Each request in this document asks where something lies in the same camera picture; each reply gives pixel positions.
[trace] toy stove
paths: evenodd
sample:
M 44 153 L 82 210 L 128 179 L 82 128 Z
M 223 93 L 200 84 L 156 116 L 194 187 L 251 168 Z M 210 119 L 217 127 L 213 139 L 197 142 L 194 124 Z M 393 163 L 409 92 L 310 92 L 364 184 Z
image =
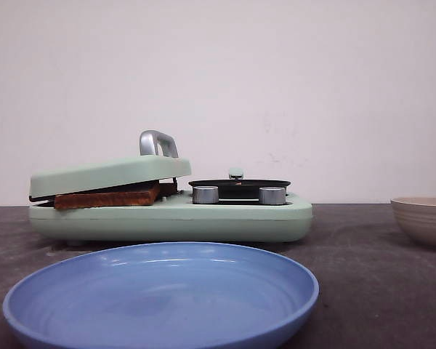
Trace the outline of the toy stove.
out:
M 41 235 L 71 244 L 295 241 L 310 229 L 312 205 L 286 192 L 290 182 L 245 180 L 232 168 L 227 180 L 177 190 L 176 178 L 190 174 L 172 137 L 145 131 L 140 156 L 33 175 L 29 199 L 45 202 L 30 206 L 30 221 Z

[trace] green lid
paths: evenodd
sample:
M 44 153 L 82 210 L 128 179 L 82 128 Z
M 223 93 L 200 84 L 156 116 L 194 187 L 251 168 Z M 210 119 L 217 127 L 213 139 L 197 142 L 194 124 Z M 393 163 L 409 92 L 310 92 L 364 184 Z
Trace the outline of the green lid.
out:
M 186 159 L 159 155 L 136 156 L 34 174 L 31 177 L 29 197 L 35 201 L 57 194 L 163 180 L 190 173 L 190 164 Z

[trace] sandwich maker lid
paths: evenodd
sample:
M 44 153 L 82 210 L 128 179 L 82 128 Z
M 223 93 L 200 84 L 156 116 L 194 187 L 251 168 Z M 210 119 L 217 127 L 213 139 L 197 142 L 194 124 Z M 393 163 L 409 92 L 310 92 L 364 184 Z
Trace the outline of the sandwich maker lid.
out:
M 163 154 L 168 156 L 158 155 L 158 145 L 162 147 Z M 116 159 L 101 164 L 85 164 L 33 174 L 29 199 L 46 200 L 59 194 L 191 174 L 189 161 L 177 157 L 173 139 L 161 132 L 152 130 L 143 132 L 140 137 L 140 153 L 141 156 Z

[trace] mint green toy appliance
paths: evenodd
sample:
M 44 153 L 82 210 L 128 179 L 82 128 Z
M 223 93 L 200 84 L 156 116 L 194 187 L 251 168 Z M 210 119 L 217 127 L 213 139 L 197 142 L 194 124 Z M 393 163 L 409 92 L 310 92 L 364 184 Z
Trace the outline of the mint green toy appliance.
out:
M 145 131 L 140 156 L 90 164 L 31 177 L 29 218 L 43 236 L 77 244 L 83 241 L 296 241 L 307 234 L 312 205 L 285 188 L 260 188 L 259 198 L 219 197 L 218 187 L 158 198 L 151 206 L 105 206 L 55 209 L 56 195 L 80 193 L 191 174 L 189 161 L 178 156 L 172 137 Z M 232 168 L 230 178 L 243 178 Z

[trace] plate rim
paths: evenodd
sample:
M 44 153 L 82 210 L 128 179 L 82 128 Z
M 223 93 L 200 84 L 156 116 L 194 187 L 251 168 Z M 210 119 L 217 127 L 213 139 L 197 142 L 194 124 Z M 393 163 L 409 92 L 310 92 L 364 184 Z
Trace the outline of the plate rim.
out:
M 226 243 L 206 242 L 206 241 L 167 241 L 167 242 L 155 242 L 155 243 L 148 243 L 148 244 L 135 244 L 135 245 L 128 245 L 128 246 L 120 246 L 120 247 L 114 247 L 111 249 L 101 249 L 99 251 L 93 251 L 93 252 L 89 252 L 89 253 L 85 253 L 85 254 L 80 254 L 79 256 L 70 257 L 70 258 L 67 258 L 65 260 L 61 260 L 59 262 L 56 262 L 56 263 L 53 263 L 53 264 L 48 265 L 46 267 L 43 267 L 41 269 L 38 269 L 38 270 L 32 272 L 31 274 L 27 275 L 26 277 L 22 278 L 21 280 L 19 280 L 7 292 L 7 294 L 5 295 L 4 301 L 2 303 L 2 312 L 4 314 L 4 317 L 7 321 L 7 323 L 12 327 L 13 330 L 19 332 L 21 335 L 24 335 L 28 338 L 31 338 L 33 340 L 37 340 L 39 342 L 42 342 L 42 343 L 45 343 L 48 345 L 61 346 L 61 347 L 67 348 L 67 349 L 80 349 L 80 347 L 75 347 L 75 346 L 73 346 L 73 344 L 70 344 L 70 343 L 55 341 L 51 337 L 44 336 L 41 333 L 35 332 L 35 331 L 29 329 L 27 326 L 24 326 L 23 324 L 21 324 L 13 316 L 12 311 L 10 309 L 10 304 L 9 304 L 10 300 L 11 300 L 13 294 L 16 292 L 16 290 L 20 286 L 22 286 L 24 283 L 30 281 L 36 275 L 38 275 L 40 273 L 44 273 L 44 272 L 46 272 L 50 269 L 53 269 L 53 268 L 57 268 L 60 264 L 66 263 L 69 261 L 81 260 L 84 258 L 89 258 L 94 254 L 100 254 L 103 252 L 108 252 L 108 251 L 113 251 L 113 250 L 134 249 L 134 248 L 139 248 L 142 246 L 152 246 L 152 245 L 157 246 L 157 245 L 178 245 L 178 244 L 219 245 L 219 246 L 230 246 L 230 247 L 233 247 L 236 249 L 251 249 L 251 250 L 254 250 L 254 251 L 259 252 L 259 253 L 268 254 L 272 257 L 282 258 L 282 259 L 290 262 L 291 264 L 294 264 L 295 266 L 301 268 L 310 277 L 310 280 L 312 281 L 313 292 L 312 292 L 309 300 L 306 301 L 306 303 L 303 304 L 303 306 L 301 308 L 299 308 L 297 311 L 295 311 L 294 313 L 292 313 L 291 315 L 289 315 L 285 319 L 279 321 L 278 323 L 267 327 L 264 331 L 260 331 L 260 332 L 257 331 L 255 333 L 247 334 L 246 336 L 242 336 L 241 338 L 238 338 L 236 340 L 225 340 L 224 342 L 221 342 L 221 343 L 215 343 L 214 345 L 212 345 L 213 348 L 214 348 L 214 346 L 229 345 L 229 344 L 235 343 L 235 342 L 244 342 L 246 340 L 250 340 L 252 338 L 262 336 L 264 334 L 271 333 L 279 328 L 282 328 L 282 327 L 290 324 L 292 321 L 297 320 L 299 317 L 302 317 L 307 311 L 309 311 L 313 307 L 313 305 L 316 303 L 316 301 L 318 299 L 318 295 L 320 292 L 320 286 L 319 286 L 318 280 L 316 279 L 315 275 L 307 267 L 305 267 L 301 263 L 299 263 L 296 260 L 293 260 L 289 257 L 283 256 L 283 255 L 275 253 L 275 252 L 267 251 L 265 249 L 259 249 L 256 247 L 243 246 L 243 245 L 238 245 L 238 244 L 226 244 Z

